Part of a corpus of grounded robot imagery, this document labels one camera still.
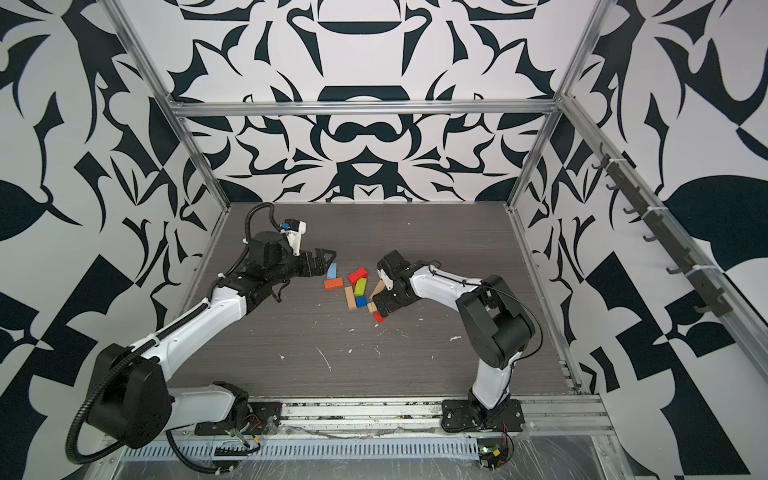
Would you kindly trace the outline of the natural wood block 29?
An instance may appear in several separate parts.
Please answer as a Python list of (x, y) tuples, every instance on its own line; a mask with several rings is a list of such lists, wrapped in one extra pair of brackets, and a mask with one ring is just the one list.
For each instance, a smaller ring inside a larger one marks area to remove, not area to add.
[(346, 286), (344, 288), (344, 294), (345, 294), (345, 299), (346, 299), (348, 309), (349, 310), (357, 309), (357, 301), (354, 295), (353, 288), (351, 286)]

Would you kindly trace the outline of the natural wood block 31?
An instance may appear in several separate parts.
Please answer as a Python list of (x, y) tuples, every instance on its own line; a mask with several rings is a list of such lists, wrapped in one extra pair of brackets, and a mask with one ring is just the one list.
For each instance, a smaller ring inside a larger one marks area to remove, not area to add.
[(379, 280), (376, 286), (374, 287), (370, 297), (373, 298), (375, 295), (379, 294), (382, 290), (386, 289), (386, 284), (383, 280)]

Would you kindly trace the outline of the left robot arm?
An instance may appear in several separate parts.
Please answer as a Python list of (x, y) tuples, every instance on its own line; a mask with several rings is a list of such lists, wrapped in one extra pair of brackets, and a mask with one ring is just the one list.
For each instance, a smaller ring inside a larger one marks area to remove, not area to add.
[(223, 330), (263, 301), (279, 301), (292, 279), (327, 274), (336, 252), (303, 250), (300, 240), (294, 231), (256, 234), (198, 304), (130, 346), (112, 344), (102, 350), (68, 432), (70, 459), (85, 463), (93, 458), (77, 447), (84, 425), (112, 437), (118, 446), (134, 449), (188, 425), (209, 424), (215, 432), (243, 429), (249, 414), (246, 391), (227, 382), (199, 388), (171, 388), (168, 382)]

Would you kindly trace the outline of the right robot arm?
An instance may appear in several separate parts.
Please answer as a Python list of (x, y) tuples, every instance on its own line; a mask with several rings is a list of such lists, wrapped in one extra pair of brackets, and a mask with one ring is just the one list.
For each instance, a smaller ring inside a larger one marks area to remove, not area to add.
[(468, 394), (469, 422), (485, 429), (505, 425), (511, 412), (512, 372), (537, 333), (535, 316), (498, 275), (461, 277), (431, 262), (411, 263), (396, 250), (378, 261), (377, 273), (384, 289), (373, 296), (373, 302), (381, 318), (420, 300), (434, 301), (460, 315), (478, 356)]

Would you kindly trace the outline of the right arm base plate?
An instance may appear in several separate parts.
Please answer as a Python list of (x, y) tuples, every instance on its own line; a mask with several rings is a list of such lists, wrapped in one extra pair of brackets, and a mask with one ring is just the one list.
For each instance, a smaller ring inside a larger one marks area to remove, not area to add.
[(448, 433), (503, 431), (521, 432), (525, 417), (517, 399), (503, 399), (493, 409), (478, 400), (444, 400), (441, 404), (441, 428)]

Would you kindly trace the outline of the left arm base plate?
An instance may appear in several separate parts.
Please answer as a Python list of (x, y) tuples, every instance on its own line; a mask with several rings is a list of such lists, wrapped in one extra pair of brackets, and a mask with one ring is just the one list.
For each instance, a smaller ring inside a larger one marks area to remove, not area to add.
[(270, 433), (281, 423), (282, 408), (283, 403), (278, 401), (236, 403), (224, 420), (198, 423), (194, 433), (197, 436), (227, 435), (235, 430), (254, 436)]

